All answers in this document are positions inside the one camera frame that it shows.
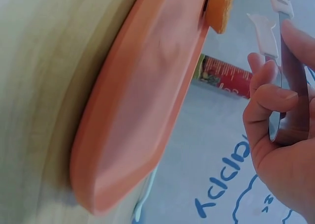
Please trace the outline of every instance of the white knife handle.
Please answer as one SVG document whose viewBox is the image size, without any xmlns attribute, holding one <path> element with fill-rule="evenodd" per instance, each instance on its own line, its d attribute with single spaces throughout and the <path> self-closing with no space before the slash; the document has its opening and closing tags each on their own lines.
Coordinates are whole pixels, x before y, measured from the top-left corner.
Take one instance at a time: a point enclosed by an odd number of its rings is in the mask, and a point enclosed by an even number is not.
<svg viewBox="0 0 315 224">
<path fill-rule="evenodd" d="M 271 5 L 275 12 L 288 14 L 291 19 L 294 17 L 293 7 L 290 0 L 271 0 Z"/>
<path fill-rule="evenodd" d="M 276 26 L 276 22 L 271 22 L 267 17 L 258 14 L 247 15 L 255 24 L 260 54 L 278 58 L 277 42 L 274 33 L 272 32 L 272 29 Z"/>
</svg>

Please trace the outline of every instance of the knife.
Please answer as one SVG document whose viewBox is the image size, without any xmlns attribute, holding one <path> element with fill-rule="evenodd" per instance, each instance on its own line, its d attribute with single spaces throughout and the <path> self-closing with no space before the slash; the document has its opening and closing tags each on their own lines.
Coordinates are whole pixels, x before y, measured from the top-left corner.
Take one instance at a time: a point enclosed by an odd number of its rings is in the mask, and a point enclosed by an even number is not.
<svg viewBox="0 0 315 224">
<path fill-rule="evenodd" d="M 290 0 L 271 0 L 272 8 L 279 13 L 280 28 L 283 21 L 292 19 L 294 12 Z M 266 17 L 249 15 L 256 27 L 256 35 L 260 53 L 266 60 L 278 58 L 276 39 L 272 32 L 275 26 Z M 276 78 L 276 85 L 283 89 L 298 93 L 299 99 L 295 108 L 286 113 L 273 112 L 269 119 L 270 140 L 280 146 L 290 146 L 302 140 L 308 139 L 310 129 L 310 109 L 307 79 L 304 65 L 291 53 L 281 35 L 281 67 Z"/>
</svg>

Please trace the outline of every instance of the hand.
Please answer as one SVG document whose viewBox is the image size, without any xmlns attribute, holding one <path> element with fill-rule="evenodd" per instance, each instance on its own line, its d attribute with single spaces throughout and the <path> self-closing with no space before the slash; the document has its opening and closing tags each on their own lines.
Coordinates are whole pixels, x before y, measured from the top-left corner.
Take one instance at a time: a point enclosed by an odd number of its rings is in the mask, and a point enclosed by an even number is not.
<svg viewBox="0 0 315 224">
<path fill-rule="evenodd" d="M 290 21 L 283 23 L 281 32 L 291 52 L 315 69 L 315 39 L 296 29 Z M 315 91 L 309 87 L 309 139 L 289 147 L 271 143 L 268 132 L 271 112 L 291 110 L 298 95 L 270 84 L 278 71 L 274 61 L 265 63 L 256 53 L 250 54 L 248 60 L 254 76 L 243 121 L 255 170 L 279 201 L 309 223 L 315 223 Z"/>
</svg>

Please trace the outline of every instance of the blue lettering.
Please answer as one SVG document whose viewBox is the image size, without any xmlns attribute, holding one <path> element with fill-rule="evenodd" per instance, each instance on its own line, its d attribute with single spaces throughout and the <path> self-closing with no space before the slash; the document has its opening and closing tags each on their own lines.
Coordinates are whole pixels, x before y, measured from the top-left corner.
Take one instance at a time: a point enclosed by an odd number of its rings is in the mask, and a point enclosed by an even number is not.
<svg viewBox="0 0 315 224">
<path fill-rule="evenodd" d="M 224 180 L 224 181 L 230 181 L 230 180 L 232 180 L 232 179 L 237 175 L 237 173 L 238 173 L 238 171 L 234 171 L 229 177 L 226 177 L 226 176 L 224 175 L 225 169 L 226 169 L 226 166 L 221 170 L 221 173 L 220 173 L 220 177 L 221 177 L 221 179 Z"/>
<path fill-rule="evenodd" d="M 239 166 L 238 164 L 236 164 L 235 162 L 231 161 L 230 159 L 223 158 L 222 161 L 223 161 L 225 164 L 227 164 L 227 165 L 233 167 L 235 170 L 238 170 L 238 171 L 241 170 L 240 166 Z"/>
<path fill-rule="evenodd" d="M 205 211 L 203 209 L 208 208 L 208 207 L 214 207 L 214 206 L 216 206 L 216 204 L 215 203 L 205 203 L 205 204 L 201 205 L 199 200 L 197 198 L 195 198 L 195 206 L 197 208 L 199 216 L 201 218 L 207 218 L 207 214 L 205 213 Z"/>
<path fill-rule="evenodd" d="M 225 183 L 219 181 L 217 178 L 210 177 L 210 181 L 211 181 L 213 184 L 216 184 L 217 186 L 220 186 L 222 189 L 227 190 L 227 186 L 225 185 Z"/>
<path fill-rule="evenodd" d="M 220 198 L 222 195 L 224 195 L 225 191 L 220 191 L 217 195 L 212 195 L 211 194 L 211 190 L 213 189 L 213 186 L 211 186 L 209 189 L 208 189 L 208 197 L 210 199 L 218 199 Z"/>
<path fill-rule="evenodd" d="M 238 152 L 238 149 L 241 147 L 241 146 L 245 146 L 245 151 L 243 152 L 243 155 L 239 155 L 237 154 Z M 250 145 L 247 143 L 247 142 L 240 142 L 238 143 L 236 146 L 235 146 L 235 149 L 234 149 L 234 153 L 231 155 L 231 157 L 237 161 L 240 161 L 240 162 L 244 162 L 244 158 L 247 158 L 249 155 L 250 155 Z"/>
</svg>

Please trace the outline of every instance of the fingernail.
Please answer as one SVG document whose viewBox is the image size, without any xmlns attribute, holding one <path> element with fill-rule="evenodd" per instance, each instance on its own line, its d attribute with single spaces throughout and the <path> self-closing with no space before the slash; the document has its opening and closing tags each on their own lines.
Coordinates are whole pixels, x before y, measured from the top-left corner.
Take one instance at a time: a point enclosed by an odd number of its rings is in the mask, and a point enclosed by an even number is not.
<svg viewBox="0 0 315 224">
<path fill-rule="evenodd" d="M 297 92 L 280 88 L 277 90 L 277 95 L 285 100 L 288 100 L 290 98 L 296 97 Z"/>
</svg>

